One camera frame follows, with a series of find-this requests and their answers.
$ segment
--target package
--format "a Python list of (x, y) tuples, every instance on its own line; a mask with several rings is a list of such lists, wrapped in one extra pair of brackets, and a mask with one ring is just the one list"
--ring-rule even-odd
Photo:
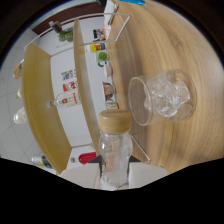
[(76, 82), (69, 82), (68, 84), (63, 84), (63, 90), (64, 92), (75, 89), (77, 86)]
[(105, 40), (105, 35), (103, 29), (93, 30), (93, 37), (99, 39), (100, 41)]
[(103, 22), (103, 31), (104, 31), (105, 39), (108, 40), (110, 31), (111, 31), (111, 25), (107, 24), (107, 20), (105, 18), (104, 18), (104, 22)]
[(62, 80), (64, 81), (66, 79), (73, 78), (73, 71), (72, 70), (65, 71), (65, 72), (62, 72), (61, 75), (62, 75)]
[(14, 79), (19, 79), (22, 76), (23, 61), (24, 61), (24, 59), (16, 66), (16, 68), (13, 72), (13, 78)]
[(60, 93), (54, 100), (54, 104), (59, 108), (67, 108), (81, 104), (81, 98), (78, 88)]
[(106, 110), (118, 109), (118, 104), (116, 102), (107, 101), (105, 103), (105, 108), (106, 108)]
[(104, 43), (96, 43), (96, 44), (90, 44), (86, 45), (85, 51), (88, 53), (94, 53), (97, 51), (102, 51), (106, 49), (106, 45)]
[(108, 82), (102, 82), (102, 84), (103, 84), (104, 100), (108, 101), (114, 95), (114, 87)]

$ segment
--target white wall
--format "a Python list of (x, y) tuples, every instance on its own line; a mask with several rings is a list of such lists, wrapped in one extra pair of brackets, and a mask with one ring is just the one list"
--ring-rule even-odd
[(51, 11), (45, 13), (42, 17), (40, 17), (38, 20), (36, 20), (31, 26), (30, 28), (33, 29), (35, 28), (37, 25), (39, 25), (41, 22), (43, 22), (44, 20), (48, 19), (49, 17), (55, 15), (58, 12), (61, 12), (65, 9), (74, 7), (74, 6), (78, 6), (81, 4), (86, 4), (86, 3), (91, 3), (91, 2), (96, 2), (96, 0), (73, 0), (73, 1), (69, 1), (66, 2), (54, 9), (52, 9)]
[(15, 124), (13, 121), (14, 114), (23, 107), (23, 100), (16, 99), (22, 79), (14, 79), (13, 71), (24, 59), (24, 46), (36, 36), (27, 29), (12, 46), (0, 71), (0, 154), (4, 159), (26, 164), (32, 164), (32, 156), (40, 155), (41, 150), (29, 124)]
[[(74, 69), (75, 63), (73, 49), (57, 54), (51, 58), (51, 77), (55, 98), (58, 94), (63, 93), (63, 84), (77, 81), (75, 76), (64, 81), (60, 77), (62, 72), (68, 70), (74, 71)], [(57, 110), (65, 134), (72, 147), (92, 143), (82, 105), (76, 105), (69, 108), (57, 107)]]

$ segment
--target bottle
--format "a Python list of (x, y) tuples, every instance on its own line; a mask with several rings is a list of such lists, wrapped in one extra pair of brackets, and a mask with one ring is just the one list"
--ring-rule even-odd
[(47, 168), (53, 169), (51, 164), (48, 162), (45, 156), (33, 156), (32, 162), (37, 166), (45, 166)]
[(67, 108), (81, 104), (78, 89), (75, 88), (67, 92), (58, 94), (53, 104), (58, 106), (59, 108)]
[(131, 122), (131, 113), (126, 110), (104, 110), (99, 114), (102, 176), (106, 184), (117, 188), (128, 178), (128, 163), (133, 151), (129, 135)]

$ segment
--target white tile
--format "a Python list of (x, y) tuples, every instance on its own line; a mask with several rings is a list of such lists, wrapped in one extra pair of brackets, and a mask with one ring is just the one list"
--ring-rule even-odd
[(0, 97), (7, 94), (9, 68), (3, 68), (0, 72)]
[(52, 174), (56, 175), (56, 170), (55, 170), (55, 169), (50, 169), (50, 168), (47, 168), (47, 167), (41, 167), (41, 166), (36, 166), (36, 167), (39, 168), (39, 169), (42, 169), (43, 172), (44, 172), (44, 171), (47, 171), (47, 172), (49, 172), (49, 173), (52, 173)]
[(16, 54), (16, 51), (17, 51), (17, 48), (15, 48), (15, 47), (10, 49), (9, 53), (7, 54), (7, 56), (6, 56), (6, 58), (3, 62), (2, 68), (13, 67), (12, 66), (12, 61), (13, 61), (13, 58)]
[(19, 44), (18, 44), (18, 48), (21, 48), (21, 49), (24, 49), (24, 47), (30, 42), (32, 41), (33, 38), (26, 35), (26, 34), (23, 34), (20, 38), (19, 38)]
[(26, 156), (27, 158), (32, 161), (33, 156), (38, 156), (40, 155), (41, 149), (38, 146), (37, 142), (35, 141), (26, 151)]
[(30, 28), (28, 28), (28, 29), (24, 32), (24, 34), (30, 36), (31, 38), (34, 38), (34, 37), (38, 36), (38, 35), (37, 35), (35, 32), (33, 32), (33, 30), (31, 30)]
[(4, 151), (1, 152), (1, 158), (2, 159), (8, 159), (8, 156), (6, 155), (6, 153)]
[(16, 138), (13, 128), (9, 128), (0, 136), (0, 141), (4, 147), (8, 159), (19, 162), (24, 154)]
[(27, 158), (26, 154), (23, 155), (23, 157), (21, 158), (20, 162), (28, 164), (28, 165), (33, 165), (32, 161)]
[(35, 141), (33, 137), (33, 133), (30, 130), (30, 126), (28, 123), (25, 124), (15, 124), (13, 125), (15, 134), (19, 140), (19, 143), (25, 152)]
[(18, 47), (19, 47), (20, 42), (21, 42), (21, 40), (22, 40), (22, 39), (21, 39), (22, 35), (20, 35), (20, 36), (17, 38), (17, 40), (15, 41), (13, 47), (15, 47), (15, 48), (18, 48)]
[(16, 66), (24, 59), (24, 56), (25, 51), (23, 49), (17, 48), (12, 60), (11, 67), (16, 68)]
[(10, 126), (12, 126), (12, 121), (9, 116), (7, 96), (3, 96), (0, 97), (0, 135)]
[(2, 143), (1, 143), (1, 141), (0, 141), (0, 155), (1, 155), (1, 158), (3, 158), (3, 159), (8, 159), (8, 156), (7, 156), (6, 153), (5, 153), (5, 149), (4, 149), (4, 147), (3, 147)]
[(18, 112), (18, 110), (24, 107), (23, 100), (21, 98), (16, 99), (16, 93), (12, 93), (8, 95), (8, 105), (9, 105), (9, 115), (10, 115), (11, 122), (12, 124), (15, 124), (13, 117), (14, 117), (14, 114)]
[(17, 93), (19, 87), (22, 85), (22, 77), (19, 79), (13, 78), (13, 72), (15, 68), (11, 68), (9, 71), (9, 80), (8, 80), (8, 94)]

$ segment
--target shelf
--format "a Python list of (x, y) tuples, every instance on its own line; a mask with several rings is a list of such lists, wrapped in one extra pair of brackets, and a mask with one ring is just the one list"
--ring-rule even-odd
[(60, 174), (66, 169), (71, 146), (65, 135), (54, 99), (50, 55), (34, 44), (27, 48), (22, 76), (23, 103), (30, 129), (47, 160)]
[(85, 47), (83, 45), (83, 38), (79, 20), (74, 21), (73, 43), (74, 43), (76, 77), (79, 86), (82, 107), (85, 114), (90, 136), (92, 138), (96, 152), (99, 155), (100, 130), (98, 127), (98, 121), (91, 94), (91, 88), (86, 65)]

